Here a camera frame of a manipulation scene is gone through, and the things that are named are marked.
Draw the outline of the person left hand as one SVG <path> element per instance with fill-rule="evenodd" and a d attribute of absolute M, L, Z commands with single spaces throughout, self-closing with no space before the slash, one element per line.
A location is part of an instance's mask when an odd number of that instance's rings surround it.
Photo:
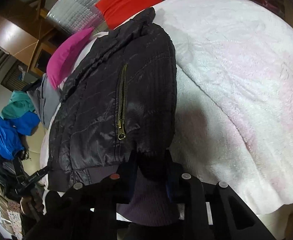
<path fill-rule="evenodd" d="M 35 197 L 31 197 L 31 196 L 22 197 L 20 200 L 20 206 L 21 206 L 21 212 L 24 215 L 29 217 L 33 215 L 30 207 L 32 207 L 37 213 L 43 213 L 43 210 L 44 210 L 42 198 L 39 195 Z"/>

